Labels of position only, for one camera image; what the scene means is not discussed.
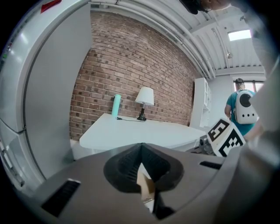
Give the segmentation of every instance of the power cord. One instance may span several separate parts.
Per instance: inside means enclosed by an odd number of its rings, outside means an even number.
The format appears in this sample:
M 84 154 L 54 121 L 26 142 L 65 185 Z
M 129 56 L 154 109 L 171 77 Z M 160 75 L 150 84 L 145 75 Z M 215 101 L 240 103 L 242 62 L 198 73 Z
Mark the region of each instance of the power cord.
M 134 120 L 125 120 L 125 119 L 122 119 L 122 118 L 120 118 L 120 117 L 117 117 L 117 120 L 124 120 L 124 121 L 134 121 Z

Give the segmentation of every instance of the white cabinet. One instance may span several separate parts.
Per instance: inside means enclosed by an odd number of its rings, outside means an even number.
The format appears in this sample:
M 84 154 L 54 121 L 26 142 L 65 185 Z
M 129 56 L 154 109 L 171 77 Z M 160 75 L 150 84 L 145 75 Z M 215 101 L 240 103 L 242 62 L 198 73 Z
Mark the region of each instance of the white cabinet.
M 209 116 L 211 110 L 211 90 L 205 78 L 195 81 L 195 93 L 190 126 L 200 130 L 209 129 Z

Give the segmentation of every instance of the black lamp base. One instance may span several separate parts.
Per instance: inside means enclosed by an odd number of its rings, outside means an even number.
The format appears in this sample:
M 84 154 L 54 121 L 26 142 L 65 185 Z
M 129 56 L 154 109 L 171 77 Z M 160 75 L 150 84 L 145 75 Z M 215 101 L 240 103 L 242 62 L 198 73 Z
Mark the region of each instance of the black lamp base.
M 147 119 L 145 118 L 145 113 L 144 113 L 144 111 L 145 111 L 145 109 L 142 108 L 142 109 L 141 109 L 141 112 L 140 112 L 140 114 L 139 114 L 139 117 L 137 118 L 137 120 L 139 120 L 139 121 L 146 121 L 146 120 L 147 120 Z

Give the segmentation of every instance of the white lampshade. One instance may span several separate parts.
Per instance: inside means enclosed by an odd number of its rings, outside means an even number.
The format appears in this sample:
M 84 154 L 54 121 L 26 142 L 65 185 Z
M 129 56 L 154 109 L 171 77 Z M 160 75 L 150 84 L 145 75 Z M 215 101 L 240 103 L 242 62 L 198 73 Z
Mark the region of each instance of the white lampshade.
M 142 87 L 135 102 L 154 105 L 154 90 L 149 87 Z

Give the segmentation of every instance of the window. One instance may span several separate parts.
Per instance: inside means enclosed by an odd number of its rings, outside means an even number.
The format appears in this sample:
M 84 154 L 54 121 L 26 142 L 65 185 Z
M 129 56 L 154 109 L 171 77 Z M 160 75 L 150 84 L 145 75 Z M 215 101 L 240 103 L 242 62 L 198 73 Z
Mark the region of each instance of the window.
M 234 91 L 236 91 L 236 86 L 235 86 L 235 82 L 233 82 L 233 86 L 234 86 Z M 257 92 L 260 90 L 260 88 L 263 86 L 263 82 L 255 82 L 255 81 L 245 81 L 245 89 L 251 90 L 252 92 Z
M 251 38 L 251 32 L 250 32 L 250 30 L 241 30 L 241 31 L 237 31 L 237 32 L 230 32 L 230 33 L 228 33 L 228 37 L 229 37 L 230 41 L 247 39 L 247 38 Z

